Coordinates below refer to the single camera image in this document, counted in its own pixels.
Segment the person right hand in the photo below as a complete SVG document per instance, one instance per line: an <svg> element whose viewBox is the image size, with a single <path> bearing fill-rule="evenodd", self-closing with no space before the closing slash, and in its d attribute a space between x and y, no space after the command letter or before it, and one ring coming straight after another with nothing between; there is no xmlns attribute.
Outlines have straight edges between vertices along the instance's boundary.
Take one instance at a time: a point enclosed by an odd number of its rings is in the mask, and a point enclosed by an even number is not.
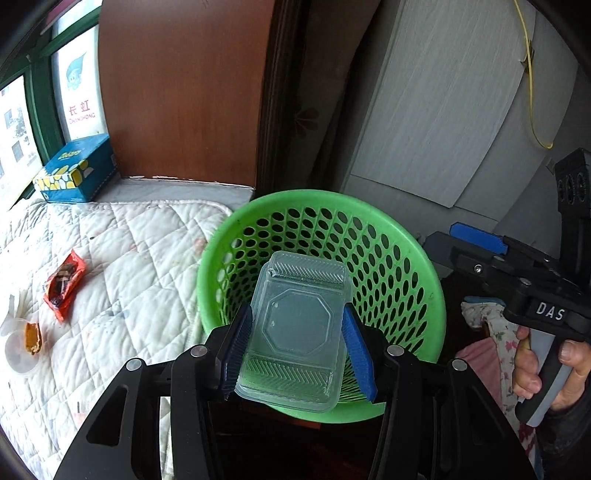
<svg viewBox="0 0 591 480"><path fill-rule="evenodd" d="M519 326L516 336L519 344L514 359L513 391L518 397L531 399L543 386L537 374L538 358L530 345L530 330ZM586 342L566 340L560 347L557 357L562 365L572 368L562 390L550 407L553 411L562 411L572 407L586 390L590 373L590 345Z"/></svg>

